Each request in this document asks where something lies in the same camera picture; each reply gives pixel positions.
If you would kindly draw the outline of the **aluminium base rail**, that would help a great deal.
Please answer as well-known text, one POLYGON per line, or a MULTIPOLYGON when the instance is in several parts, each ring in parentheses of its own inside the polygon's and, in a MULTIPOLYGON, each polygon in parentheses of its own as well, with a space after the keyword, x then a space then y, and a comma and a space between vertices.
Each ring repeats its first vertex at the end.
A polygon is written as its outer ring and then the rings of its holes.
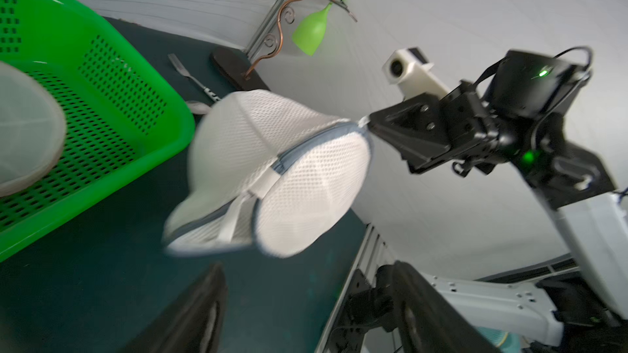
POLYGON ((394 254, 382 235, 373 224, 368 224, 361 247, 348 273, 340 297, 323 328, 315 353, 368 352, 364 343, 369 330, 350 326, 344 309, 353 294, 374 288, 377 270, 394 261, 394 254))

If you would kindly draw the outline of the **green plastic basket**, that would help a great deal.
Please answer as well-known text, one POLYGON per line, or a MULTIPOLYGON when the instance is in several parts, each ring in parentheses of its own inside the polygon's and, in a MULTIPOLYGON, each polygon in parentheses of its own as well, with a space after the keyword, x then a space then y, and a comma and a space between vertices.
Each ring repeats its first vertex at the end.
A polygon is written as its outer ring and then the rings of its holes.
POLYGON ((46 88, 68 125, 60 161, 1 201, 8 259, 191 142, 185 101, 104 18, 76 0, 1 0, 1 59, 46 88))

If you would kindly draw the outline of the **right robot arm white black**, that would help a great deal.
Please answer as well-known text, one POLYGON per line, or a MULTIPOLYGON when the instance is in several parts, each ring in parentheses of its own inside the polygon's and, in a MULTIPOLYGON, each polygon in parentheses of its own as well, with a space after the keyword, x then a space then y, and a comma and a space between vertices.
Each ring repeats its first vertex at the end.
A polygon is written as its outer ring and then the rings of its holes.
POLYGON ((477 83, 443 85, 417 48, 384 65, 404 96, 370 115, 413 174, 451 163, 460 177, 513 165, 566 243, 577 270, 533 283, 487 283, 427 276, 403 261, 373 282, 354 271, 319 343, 321 352, 361 351, 377 328, 398 333, 404 352, 496 352, 482 328, 531 341, 534 352, 627 349, 627 220, 603 161, 569 142, 564 119, 592 75, 574 64, 511 50, 477 83))

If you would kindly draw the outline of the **metal cup holder stand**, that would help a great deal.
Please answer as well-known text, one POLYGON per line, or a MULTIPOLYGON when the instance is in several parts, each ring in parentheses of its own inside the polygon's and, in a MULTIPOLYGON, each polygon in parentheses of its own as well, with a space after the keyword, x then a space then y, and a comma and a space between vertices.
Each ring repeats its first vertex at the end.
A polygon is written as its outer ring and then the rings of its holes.
MULTIPOLYGON (((262 26, 253 36, 244 50, 244 60, 238 54, 227 49, 217 48, 210 55, 210 60, 220 74, 236 89, 250 91, 266 89, 268 86, 257 72, 258 64, 279 55, 285 44, 286 36, 283 25, 291 25, 296 19, 294 4, 304 0, 276 0, 265 17, 262 26)), ((327 4, 346 11, 353 21, 358 19, 348 7, 347 0, 326 0, 327 4)))

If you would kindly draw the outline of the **white mesh laundry bag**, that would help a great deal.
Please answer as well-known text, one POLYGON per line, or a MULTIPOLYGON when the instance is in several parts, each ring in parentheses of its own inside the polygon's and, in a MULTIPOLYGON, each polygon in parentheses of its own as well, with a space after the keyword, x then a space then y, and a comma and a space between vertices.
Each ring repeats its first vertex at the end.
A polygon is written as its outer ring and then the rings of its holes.
POLYGON ((253 246, 274 258, 301 253, 351 208, 371 155, 364 122, 265 90, 234 92, 196 129, 190 193, 165 222, 165 249, 182 257, 253 246))

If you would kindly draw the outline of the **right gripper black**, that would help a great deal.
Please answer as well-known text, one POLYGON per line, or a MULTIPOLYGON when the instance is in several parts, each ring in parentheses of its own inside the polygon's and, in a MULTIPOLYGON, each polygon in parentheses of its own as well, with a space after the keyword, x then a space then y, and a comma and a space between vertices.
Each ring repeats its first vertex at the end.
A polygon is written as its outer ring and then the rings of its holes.
POLYGON ((489 174, 510 161, 510 122, 491 114, 466 81, 442 99, 425 92, 377 111, 368 128, 399 152, 412 174, 448 162, 459 176, 473 168, 489 174))

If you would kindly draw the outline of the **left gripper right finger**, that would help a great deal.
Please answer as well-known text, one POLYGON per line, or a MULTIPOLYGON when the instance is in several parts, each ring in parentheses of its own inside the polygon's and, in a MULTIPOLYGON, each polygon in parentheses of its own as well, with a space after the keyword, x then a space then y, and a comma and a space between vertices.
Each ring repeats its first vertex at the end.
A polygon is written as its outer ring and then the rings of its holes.
POLYGON ((413 266, 396 261, 393 316, 405 352, 497 352, 413 266))

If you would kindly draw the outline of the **green plastic wine glass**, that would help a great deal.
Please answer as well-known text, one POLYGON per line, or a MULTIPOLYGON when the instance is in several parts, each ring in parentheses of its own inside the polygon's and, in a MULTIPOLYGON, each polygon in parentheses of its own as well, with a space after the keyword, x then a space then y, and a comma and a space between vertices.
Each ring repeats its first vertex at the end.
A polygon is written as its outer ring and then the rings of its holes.
POLYGON ((305 17, 292 34, 292 42, 304 54, 313 56, 322 44, 332 3, 305 17))

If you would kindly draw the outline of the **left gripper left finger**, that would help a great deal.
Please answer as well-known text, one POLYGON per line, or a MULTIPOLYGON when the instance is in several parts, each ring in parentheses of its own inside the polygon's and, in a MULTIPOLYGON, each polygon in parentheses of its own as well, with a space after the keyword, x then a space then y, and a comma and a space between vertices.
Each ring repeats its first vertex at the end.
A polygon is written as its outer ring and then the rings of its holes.
POLYGON ((122 352, 217 352, 227 311, 227 281, 213 263, 122 352))

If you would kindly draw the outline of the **round white mesh bag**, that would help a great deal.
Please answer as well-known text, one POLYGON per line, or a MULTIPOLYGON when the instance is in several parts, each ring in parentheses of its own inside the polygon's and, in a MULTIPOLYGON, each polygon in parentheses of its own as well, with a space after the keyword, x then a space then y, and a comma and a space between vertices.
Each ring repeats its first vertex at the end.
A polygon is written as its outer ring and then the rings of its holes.
POLYGON ((61 158, 66 134, 65 114, 52 94, 1 63, 1 196, 45 177, 61 158))

